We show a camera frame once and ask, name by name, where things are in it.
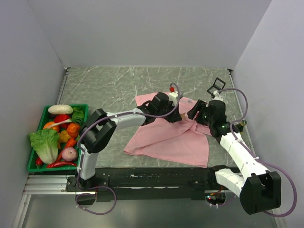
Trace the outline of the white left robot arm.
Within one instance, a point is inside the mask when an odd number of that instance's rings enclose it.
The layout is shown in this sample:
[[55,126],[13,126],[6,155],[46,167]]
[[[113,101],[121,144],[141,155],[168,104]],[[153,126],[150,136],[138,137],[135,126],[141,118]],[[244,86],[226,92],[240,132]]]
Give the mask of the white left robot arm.
[[77,186],[84,191],[92,189],[98,154],[108,145],[114,132],[133,126],[145,126],[157,118],[163,118],[169,123],[181,121],[179,101],[182,97],[182,93],[177,91],[169,94],[158,92],[152,100],[130,111],[110,113],[97,109],[80,130],[77,143],[81,150]]

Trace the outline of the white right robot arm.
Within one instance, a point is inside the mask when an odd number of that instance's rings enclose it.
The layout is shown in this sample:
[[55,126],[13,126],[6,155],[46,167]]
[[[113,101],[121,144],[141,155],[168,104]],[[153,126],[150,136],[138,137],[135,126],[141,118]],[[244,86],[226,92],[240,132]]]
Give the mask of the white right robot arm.
[[198,100],[187,115],[209,128],[211,136],[230,155],[240,171],[234,173],[230,168],[218,168],[207,178],[212,189],[221,186],[229,189],[240,199],[244,211],[249,215],[280,207],[280,175],[276,171],[270,171],[247,151],[238,128],[227,121],[223,101]]

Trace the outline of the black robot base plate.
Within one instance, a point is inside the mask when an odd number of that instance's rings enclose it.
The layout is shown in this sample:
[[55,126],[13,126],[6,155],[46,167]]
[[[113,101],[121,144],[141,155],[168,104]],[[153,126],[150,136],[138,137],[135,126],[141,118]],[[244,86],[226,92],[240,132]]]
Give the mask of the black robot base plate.
[[76,184],[67,179],[66,192],[91,194],[96,202],[117,200],[205,200],[207,193],[226,192],[215,177],[214,168],[97,168],[95,176]]

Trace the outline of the pink t-shirt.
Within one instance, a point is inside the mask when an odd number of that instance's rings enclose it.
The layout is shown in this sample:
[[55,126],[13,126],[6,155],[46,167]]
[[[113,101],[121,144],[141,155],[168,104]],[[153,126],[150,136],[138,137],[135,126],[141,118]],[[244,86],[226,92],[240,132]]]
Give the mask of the pink t-shirt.
[[196,123],[187,116],[195,105],[183,97],[179,112],[181,121],[169,123],[157,118],[153,123],[141,126],[124,148],[128,155],[145,155],[152,158],[206,168],[209,159],[211,135],[208,127]]

